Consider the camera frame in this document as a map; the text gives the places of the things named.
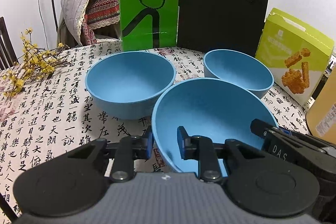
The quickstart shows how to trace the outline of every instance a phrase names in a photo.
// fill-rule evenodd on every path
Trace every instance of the blue plastic bowl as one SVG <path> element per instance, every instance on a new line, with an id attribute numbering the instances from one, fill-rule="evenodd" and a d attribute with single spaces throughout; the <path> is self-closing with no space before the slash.
<path id="1" fill-rule="evenodd" d="M 95 103 L 120 119 L 152 114 L 155 102 L 175 80 L 174 65 L 150 52 L 121 52 L 97 62 L 85 85 Z"/>
<path id="2" fill-rule="evenodd" d="M 189 136 L 202 135 L 214 143 L 236 139 L 261 149 L 263 139 L 251 133 L 253 119 L 278 126 L 274 116 L 258 97 L 231 83 L 214 78 L 182 81 L 166 90 L 152 114 L 152 131 L 166 163 L 177 172 L 198 172 L 196 160 L 182 160 L 177 128 Z M 227 176 L 223 160 L 218 160 Z"/>
<path id="3" fill-rule="evenodd" d="M 259 60 L 232 50 L 214 50 L 204 56 L 204 76 L 222 79 L 249 90 L 260 99 L 274 84 L 270 70 Z"/>

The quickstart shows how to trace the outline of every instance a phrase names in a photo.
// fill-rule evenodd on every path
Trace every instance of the chair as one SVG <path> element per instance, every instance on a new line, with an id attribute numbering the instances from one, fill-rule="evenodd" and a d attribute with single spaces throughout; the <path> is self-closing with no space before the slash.
<path id="1" fill-rule="evenodd" d="M 5 20 L 0 17 L 0 69 L 4 70 L 14 66 L 17 57 L 7 32 Z"/>

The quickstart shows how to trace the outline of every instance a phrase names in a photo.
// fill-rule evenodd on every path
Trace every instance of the snack box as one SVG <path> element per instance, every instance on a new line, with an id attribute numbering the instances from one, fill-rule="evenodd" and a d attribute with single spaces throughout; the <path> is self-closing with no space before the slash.
<path id="1" fill-rule="evenodd" d="M 334 41 L 303 21 L 273 8 L 255 58 L 272 72 L 274 81 L 303 105 L 320 82 Z"/>

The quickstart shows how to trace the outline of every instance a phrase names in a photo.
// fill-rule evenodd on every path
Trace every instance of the chinese calligraphy tablecloth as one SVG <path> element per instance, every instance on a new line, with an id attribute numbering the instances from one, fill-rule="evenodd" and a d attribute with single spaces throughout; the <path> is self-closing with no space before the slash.
<path id="1" fill-rule="evenodd" d="M 57 69 L 50 79 L 26 83 L 25 91 L 12 100 L 0 96 L 0 192 L 17 214 L 20 209 L 12 186 L 22 172 L 96 138 L 118 142 L 127 135 L 142 135 L 150 125 L 150 117 L 136 121 L 111 117 L 96 107 L 85 89 L 88 69 L 107 55 L 120 51 L 119 41 L 64 51 L 62 54 L 68 54 L 71 65 Z M 204 76 L 201 52 L 178 47 L 148 51 L 173 62 L 177 69 L 175 83 Z M 0 91 L 4 90 L 6 83 L 2 80 Z M 262 101 L 281 126 L 307 133 L 308 105 L 299 106 L 276 84 Z M 170 171 L 156 147 L 150 160 L 137 160 L 134 166 L 144 172 Z M 8 222 L 3 214 L 2 221 Z"/>

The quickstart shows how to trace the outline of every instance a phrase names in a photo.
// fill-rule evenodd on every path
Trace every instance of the black shopping bag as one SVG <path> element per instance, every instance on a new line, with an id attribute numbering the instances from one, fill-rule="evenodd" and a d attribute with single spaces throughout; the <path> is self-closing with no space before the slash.
<path id="1" fill-rule="evenodd" d="M 179 0 L 179 47 L 255 56 L 268 0 Z"/>

